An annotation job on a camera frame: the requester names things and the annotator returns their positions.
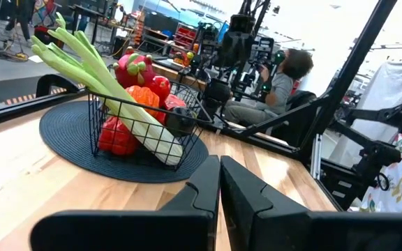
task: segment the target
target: black round placemat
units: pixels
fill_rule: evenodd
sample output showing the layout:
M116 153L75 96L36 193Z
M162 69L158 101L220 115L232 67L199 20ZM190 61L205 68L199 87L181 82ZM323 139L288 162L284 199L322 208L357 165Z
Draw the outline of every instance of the black round placemat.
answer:
M52 108L41 118L40 134L43 141L58 155L69 162L92 172L111 178L141 183L167 183L184 180L204 162L209 155L201 139L185 158L177 171L160 168L163 165L149 154L155 165L139 165L137 161L111 158L100 151L91 153L87 101L67 102Z

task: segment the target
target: wire basket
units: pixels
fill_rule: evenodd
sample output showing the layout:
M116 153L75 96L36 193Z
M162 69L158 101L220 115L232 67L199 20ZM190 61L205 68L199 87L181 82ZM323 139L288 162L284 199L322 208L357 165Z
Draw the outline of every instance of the wire basket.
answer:
M172 88L170 93L183 100L186 103L186 112L191 112L192 116L178 114L174 111L158 109L136 102L118 99L111 96L95 93L88 90L88 108L89 108L89 136L91 143L91 152L97 158L116 158L134 165L146 165L152 167L160 167L169 170L178 170L186 161L188 154L199 140L203 131L201 123L212 123L200 101L197 99L198 92L179 83L171 82ZM105 105L106 100L113 100L118 103L119 112L113 114ZM138 121L132 118L126 118L120 115L120 108L123 106L142 107L147 111L165 113L167 121L181 121L177 126L172 125L153 125L144 121ZM121 122L127 121L131 124L130 130ZM135 126L144 126L147 129L145 135L135 134ZM151 135L149 129L153 128L156 132L158 127L160 136L156 138ZM174 135L171 142L163 139L164 128ZM140 142L146 140L157 140L155 149L147 149ZM160 143L173 147L182 147L182 155L175 156L169 150L159 150L157 147ZM170 158L180 158L179 162L172 165L168 162Z

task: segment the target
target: person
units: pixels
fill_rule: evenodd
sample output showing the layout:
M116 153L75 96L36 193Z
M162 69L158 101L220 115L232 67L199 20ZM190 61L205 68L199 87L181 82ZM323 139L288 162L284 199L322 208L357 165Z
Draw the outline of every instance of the person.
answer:
M286 112L286 101L291 94L295 80L304 77L313 67L313 60L308 52L296 49L285 51L285 60L277 68L271 85L271 91L265 98L265 103L258 102L256 106L229 100L224 107L224 118L233 123L258 124L277 114ZM269 79L269 69L262 66L261 81Z
M21 31L24 36L24 39L27 42L28 46L32 45L31 35L29 33L29 18L31 16L31 8L32 4L30 0L16 0L15 1L15 16L10 19L6 28L4 29L4 35L11 37L12 30L15 27L16 23L19 22L21 25Z

